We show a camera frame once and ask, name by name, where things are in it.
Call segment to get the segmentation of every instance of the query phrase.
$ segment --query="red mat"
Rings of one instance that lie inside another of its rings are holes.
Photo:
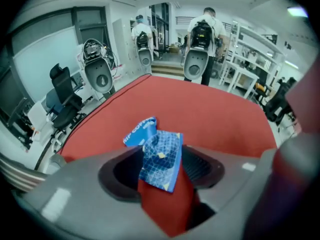
[[[158,130],[183,133],[186,145],[249,157],[276,148],[258,105],[212,87],[145,75],[88,115],[60,153],[72,161],[122,148],[123,138],[151,116]],[[138,190],[143,209],[169,236],[185,231],[194,195],[181,165],[173,193],[141,180]]]

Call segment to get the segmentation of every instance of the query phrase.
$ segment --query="white t-shirt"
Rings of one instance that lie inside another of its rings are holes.
[[[212,17],[209,14],[204,14],[199,17],[193,18],[190,21],[188,32],[191,32],[192,29],[198,24],[198,22],[201,22],[203,20],[205,20],[205,22],[208,23],[208,25],[214,29],[214,31],[212,30],[212,33],[214,33],[214,36],[212,36],[213,40],[212,42],[210,42],[210,45],[208,47],[208,55],[210,57],[214,57],[216,55],[216,45],[215,45],[214,38],[218,38],[219,35],[226,36],[227,35],[226,29],[220,20]]]
[[[148,25],[139,23],[131,31],[132,38],[136,38],[137,36],[139,36],[142,31],[145,32],[146,34],[152,35],[151,28]]]

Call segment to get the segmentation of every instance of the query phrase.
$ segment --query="ceiling light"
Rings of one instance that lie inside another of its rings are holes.
[[[284,62],[285,62],[286,64],[288,64],[289,66],[297,69],[297,70],[299,69],[299,67],[298,67],[297,65],[295,65],[295,64],[293,64],[293,63],[291,63],[291,62],[289,62],[289,61],[287,61],[287,60],[285,60]]]
[[[306,10],[303,9],[302,7],[300,7],[300,6],[289,7],[287,10],[294,17],[306,17],[306,18],[308,18],[308,14],[307,14]]]

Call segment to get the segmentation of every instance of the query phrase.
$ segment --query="gray plastic surface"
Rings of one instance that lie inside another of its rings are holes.
[[[184,60],[184,76],[189,80],[198,79],[205,72],[208,60],[209,56],[206,50],[191,48]],[[195,67],[198,68],[197,73],[193,72]]]
[[[113,87],[111,69],[103,58],[88,62],[84,67],[84,72],[90,85],[98,93],[108,93]]]
[[[267,151],[259,159],[192,148],[222,162],[225,175],[214,187],[198,190],[200,200],[216,214],[175,239],[241,239],[247,217],[269,176],[275,151]],[[126,151],[134,153],[136,148],[124,148],[68,163],[29,192],[25,201],[41,213],[58,188],[70,192],[71,197],[59,217],[46,225],[50,230],[53,224],[62,229],[61,233],[55,232],[61,239],[76,239],[75,236],[95,240],[168,239],[140,203],[115,200],[100,186],[99,169]],[[248,163],[256,165],[254,171],[243,168]]]
[[[138,57],[139,57],[140,63],[144,67],[149,67],[151,65],[152,57],[151,57],[151,51],[149,49],[138,50]]]

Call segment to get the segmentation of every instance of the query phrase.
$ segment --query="floor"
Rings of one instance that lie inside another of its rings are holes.
[[[161,73],[153,73],[153,76],[157,76],[157,77],[164,77],[164,78],[171,78],[171,79],[176,79],[176,80],[184,80],[183,76],[176,76],[176,75],[170,75],[170,74],[161,74]],[[132,81],[135,80],[135,78],[137,78],[136,76],[127,76],[125,75],[124,77],[122,77],[121,79],[119,79],[118,81],[116,81],[114,83],[114,87],[115,90],[118,91],[119,89],[123,88],[124,86],[126,86],[127,84],[131,83]],[[201,83],[201,79],[197,79],[192,81],[195,84],[200,84]],[[210,83],[209,83],[209,87],[211,88],[217,88],[220,89],[222,91],[227,91],[229,84],[225,83],[224,85],[219,85],[219,79],[214,79],[211,78],[210,79]],[[245,94],[245,91],[239,88],[236,88],[234,90],[232,90],[231,92],[234,95],[243,97]],[[82,113],[85,114],[90,114],[94,109],[96,109],[97,107],[99,107],[103,102],[104,102],[104,98],[102,98],[101,100],[95,100],[92,99],[90,100],[82,109]],[[274,135],[274,139],[276,142],[277,147],[279,147],[286,139],[292,137],[295,135],[295,131],[292,125],[292,122],[289,120],[288,117],[285,117],[282,122],[281,125],[279,127],[276,126],[275,123],[270,122],[269,121],[269,125],[271,127],[271,130],[273,132]],[[64,135],[61,138],[62,142],[65,142],[66,139],[68,138],[68,135],[71,133],[71,129],[67,128],[66,129],[66,135]],[[43,151],[43,147],[39,147],[38,148],[38,152]],[[47,152],[45,153],[38,170],[41,172],[46,172],[47,174],[52,174],[54,173],[56,170],[59,169],[58,166],[55,166],[54,164],[52,166],[48,166],[48,161],[50,159],[50,157],[54,154],[54,152],[52,151],[51,147],[49,147],[49,149],[47,150]]]

